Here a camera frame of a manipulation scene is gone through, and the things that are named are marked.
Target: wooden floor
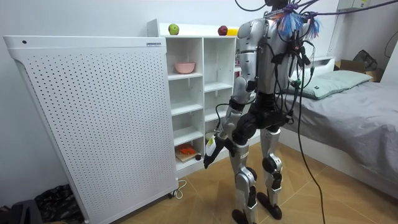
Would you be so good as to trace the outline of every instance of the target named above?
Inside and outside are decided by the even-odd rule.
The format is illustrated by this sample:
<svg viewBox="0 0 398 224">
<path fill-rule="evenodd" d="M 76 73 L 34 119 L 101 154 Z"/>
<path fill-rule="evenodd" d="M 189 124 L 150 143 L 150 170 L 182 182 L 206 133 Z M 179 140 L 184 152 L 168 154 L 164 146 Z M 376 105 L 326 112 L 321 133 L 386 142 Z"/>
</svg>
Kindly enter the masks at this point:
<svg viewBox="0 0 398 224">
<path fill-rule="evenodd" d="M 312 182 L 301 155 L 284 145 L 279 145 L 277 155 L 283 162 L 282 192 L 279 197 L 283 219 L 274 220 L 259 203 L 257 223 L 322 223 L 319 191 Z M 248 166 L 258 174 L 257 191 L 266 192 L 261 161 L 261 148 L 256 144 L 250 149 Z M 324 191 L 327 224 L 398 223 L 398 200 L 314 159 L 308 158 L 307 161 Z M 184 180 L 188 184 L 182 189 L 183 199 L 163 198 L 118 220 L 118 223 L 234 223 L 231 212 L 238 207 L 228 158 L 210 165 L 207 170 L 199 170 Z"/>
</svg>

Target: pillow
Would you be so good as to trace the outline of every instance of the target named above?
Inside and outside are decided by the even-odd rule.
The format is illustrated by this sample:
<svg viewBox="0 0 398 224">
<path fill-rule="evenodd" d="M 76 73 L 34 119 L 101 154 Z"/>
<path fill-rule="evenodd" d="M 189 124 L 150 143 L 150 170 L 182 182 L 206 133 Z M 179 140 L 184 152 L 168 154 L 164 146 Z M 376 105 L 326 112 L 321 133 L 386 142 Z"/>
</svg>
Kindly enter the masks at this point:
<svg viewBox="0 0 398 224">
<path fill-rule="evenodd" d="M 372 79 L 369 75 L 351 71 L 335 71 L 312 77 L 311 82 L 303 90 L 303 96 L 315 100 L 323 99 L 335 93 L 348 90 L 356 85 Z M 289 86 L 288 93 L 294 94 Z"/>
</svg>

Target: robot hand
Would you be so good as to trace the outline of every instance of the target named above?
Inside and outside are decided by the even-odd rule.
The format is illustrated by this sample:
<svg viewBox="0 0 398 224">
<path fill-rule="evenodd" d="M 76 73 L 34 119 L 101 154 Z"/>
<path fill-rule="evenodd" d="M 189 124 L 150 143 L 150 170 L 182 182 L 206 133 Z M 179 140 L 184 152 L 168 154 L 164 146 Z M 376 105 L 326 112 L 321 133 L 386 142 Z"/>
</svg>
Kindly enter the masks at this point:
<svg viewBox="0 0 398 224">
<path fill-rule="evenodd" d="M 205 169 L 214 162 L 214 160 L 217 158 L 218 154 L 221 152 L 221 150 L 226 147 L 229 150 L 229 153 L 231 153 L 231 157 L 235 156 L 235 152 L 233 150 L 233 143 L 231 140 L 223 139 L 218 136 L 218 134 L 215 134 L 206 144 L 206 154 L 205 158 L 203 160 L 203 163 L 205 165 Z"/>
</svg>

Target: black fabric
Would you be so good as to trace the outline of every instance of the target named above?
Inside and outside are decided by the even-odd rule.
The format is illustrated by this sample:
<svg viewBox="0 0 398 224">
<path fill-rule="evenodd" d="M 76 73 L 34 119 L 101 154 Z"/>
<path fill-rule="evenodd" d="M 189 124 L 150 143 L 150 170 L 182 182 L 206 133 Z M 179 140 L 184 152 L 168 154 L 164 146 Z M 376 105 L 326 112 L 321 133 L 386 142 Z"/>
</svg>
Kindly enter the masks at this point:
<svg viewBox="0 0 398 224">
<path fill-rule="evenodd" d="M 59 221 L 81 223 L 84 221 L 68 184 L 45 191 L 37 196 L 35 201 L 44 223 Z"/>
</svg>

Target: green apple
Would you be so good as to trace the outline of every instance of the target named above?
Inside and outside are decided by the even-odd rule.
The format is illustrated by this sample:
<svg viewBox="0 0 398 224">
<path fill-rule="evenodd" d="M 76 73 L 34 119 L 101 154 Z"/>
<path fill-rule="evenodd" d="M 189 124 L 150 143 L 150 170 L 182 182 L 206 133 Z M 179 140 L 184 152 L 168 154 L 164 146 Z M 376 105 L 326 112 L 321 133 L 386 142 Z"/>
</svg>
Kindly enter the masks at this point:
<svg viewBox="0 0 398 224">
<path fill-rule="evenodd" d="M 178 35 L 178 32 L 180 32 L 180 28 L 177 25 L 175 24 L 169 25 L 170 35 Z"/>
</svg>

